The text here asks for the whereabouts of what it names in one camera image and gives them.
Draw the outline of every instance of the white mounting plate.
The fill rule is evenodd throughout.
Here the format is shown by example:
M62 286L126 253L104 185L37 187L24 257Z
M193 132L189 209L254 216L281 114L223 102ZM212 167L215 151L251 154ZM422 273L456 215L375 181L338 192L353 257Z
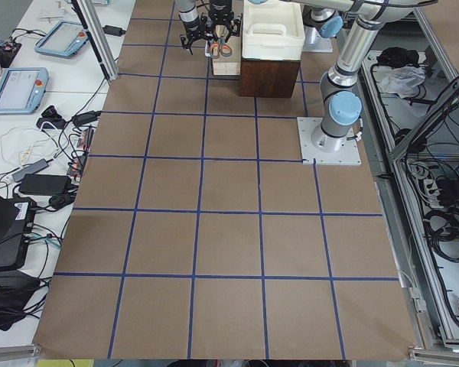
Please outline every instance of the white mounting plate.
M318 150L311 143L311 133L321 124L322 118L298 117L299 143L303 164L335 165L335 166L360 166L359 149L355 140L347 140L345 145L336 153L325 153ZM353 137L350 129L347 137Z
M321 52L330 54L334 52L334 47L331 44L330 38L322 38L317 35L318 41L315 44L304 44L303 52Z

